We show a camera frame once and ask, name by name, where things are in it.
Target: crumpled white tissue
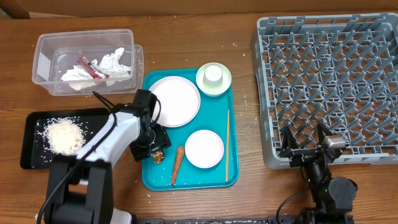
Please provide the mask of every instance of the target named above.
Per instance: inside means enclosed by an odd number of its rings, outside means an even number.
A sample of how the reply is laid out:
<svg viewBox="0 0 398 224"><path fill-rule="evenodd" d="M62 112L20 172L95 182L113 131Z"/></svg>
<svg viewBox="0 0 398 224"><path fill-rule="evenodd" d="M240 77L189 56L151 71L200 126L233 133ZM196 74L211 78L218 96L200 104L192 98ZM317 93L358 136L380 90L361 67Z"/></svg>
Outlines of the crumpled white tissue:
<svg viewBox="0 0 398 224"><path fill-rule="evenodd" d="M94 59L91 64L95 66L97 69L101 70L103 73L109 75L109 78L121 78L128 77L131 71L131 67L120 65L119 60L120 57L124 53L124 48L120 47L115 50L114 54L107 54L102 58L101 63L98 65L97 59ZM94 79L81 65L74 65L73 69L67 70L65 74L62 75L61 79L63 81L72 81L72 80L92 80ZM108 86L111 86L115 83L115 81L106 81ZM81 82L81 83L70 83L69 86L74 90L82 90L84 88L92 87L97 85L95 82Z"/></svg>

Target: chopstick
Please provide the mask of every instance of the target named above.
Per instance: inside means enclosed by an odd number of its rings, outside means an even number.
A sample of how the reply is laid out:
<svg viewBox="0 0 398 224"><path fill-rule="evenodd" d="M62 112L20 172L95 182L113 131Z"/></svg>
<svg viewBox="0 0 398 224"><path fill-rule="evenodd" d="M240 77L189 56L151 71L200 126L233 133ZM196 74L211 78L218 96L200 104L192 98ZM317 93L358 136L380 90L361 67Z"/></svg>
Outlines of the chopstick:
<svg viewBox="0 0 398 224"><path fill-rule="evenodd" d="M229 110L226 119L226 167L225 167L225 182L228 182L228 168L229 168Z"/></svg>

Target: black tray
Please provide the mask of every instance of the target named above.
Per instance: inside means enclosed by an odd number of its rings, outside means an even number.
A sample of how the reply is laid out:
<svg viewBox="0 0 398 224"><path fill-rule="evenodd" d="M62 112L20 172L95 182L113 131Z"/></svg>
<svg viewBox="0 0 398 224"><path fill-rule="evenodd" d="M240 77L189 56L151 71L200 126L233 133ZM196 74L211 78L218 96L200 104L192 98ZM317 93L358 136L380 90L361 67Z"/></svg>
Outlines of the black tray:
<svg viewBox="0 0 398 224"><path fill-rule="evenodd" d="M33 112L26 117L24 142L22 144L20 165L23 169L45 169L56 155L44 147L50 147L42 136L44 124L51 118L75 117L77 123L83 123L82 129L86 142L90 141L108 120L109 111L106 108L89 108L77 110L58 110Z"/></svg>

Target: white label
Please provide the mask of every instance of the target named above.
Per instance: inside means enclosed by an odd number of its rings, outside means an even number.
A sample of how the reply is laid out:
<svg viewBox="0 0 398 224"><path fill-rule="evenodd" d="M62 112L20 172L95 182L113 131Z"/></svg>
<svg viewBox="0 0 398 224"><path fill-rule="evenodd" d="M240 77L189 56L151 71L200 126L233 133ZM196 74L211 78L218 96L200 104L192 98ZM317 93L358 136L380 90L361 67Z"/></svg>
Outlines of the white label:
<svg viewBox="0 0 398 224"><path fill-rule="evenodd" d="M46 81L49 80L50 76L51 61L44 54L39 55L39 65L37 66L37 74L39 74Z"/></svg>

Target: white cup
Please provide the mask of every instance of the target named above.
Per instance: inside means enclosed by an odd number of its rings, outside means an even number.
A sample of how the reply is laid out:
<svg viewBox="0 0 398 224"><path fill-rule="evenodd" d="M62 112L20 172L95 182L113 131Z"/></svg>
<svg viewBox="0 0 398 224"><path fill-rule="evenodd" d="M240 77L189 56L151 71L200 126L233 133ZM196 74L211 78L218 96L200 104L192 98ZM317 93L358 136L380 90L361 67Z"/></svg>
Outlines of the white cup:
<svg viewBox="0 0 398 224"><path fill-rule="evenodd" d="M205 70L203 83L207 86L217 87L223 84L223 71L219 66L210 65Z"/></svg>

